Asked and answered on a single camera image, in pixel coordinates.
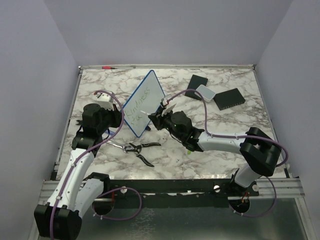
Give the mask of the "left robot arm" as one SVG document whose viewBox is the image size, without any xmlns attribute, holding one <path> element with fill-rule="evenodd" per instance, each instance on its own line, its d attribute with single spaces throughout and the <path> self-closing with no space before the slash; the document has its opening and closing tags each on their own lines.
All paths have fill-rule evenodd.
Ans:
<svg viewBox="0 0 320 240">
<path fill-rule="evenodd" d="M 119 129 L 123 116 L 115 104 L 103 108 L 97 103 L 84 106 L 80 129 L 72 140 L 66 169 L 46 203 L 38 204 L 34 218 L 39 235 L 52 240 L 75 240 L 82 219 L 94 199 L 106 197 L 111 190 L 107 175 L 93 177 L 82 186 L 85 174 L 103 143 L 109 128 Z"/>
</svg>

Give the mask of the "blue framed whiteboard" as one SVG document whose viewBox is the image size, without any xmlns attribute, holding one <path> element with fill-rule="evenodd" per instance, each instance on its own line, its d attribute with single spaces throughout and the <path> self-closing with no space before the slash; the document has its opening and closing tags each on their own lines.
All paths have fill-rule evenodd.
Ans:
<svg viewBox="0 0 320 240">
<path fill-rule="evenodd" d="M 123 106 L 124 121 L 136 137 L 141 137 L 150 123 L 148 116 L 140 111 L 156 112 L 164 97 L 155 71 L 150 70 Z"/>
</svg>

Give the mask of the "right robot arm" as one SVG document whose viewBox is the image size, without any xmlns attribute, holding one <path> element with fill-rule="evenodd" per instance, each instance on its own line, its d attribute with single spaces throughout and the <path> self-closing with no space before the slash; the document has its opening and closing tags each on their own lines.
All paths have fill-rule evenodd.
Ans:
<svg viewBox="0 0 320 240">
<path fill-rule="evenodd" d="M 240 135 L 208 134 L 193 126 L 183 111 L 160 110 L 148 115 L 157 130 L 167 130 L 191 152 L 221 151 L 242 155 L 246 164 L 232 176 L 229 189 L 240 196 L 260 177 L 271 177 L 278 164 L 282 148 L 257 127 Z"/>
</svg>

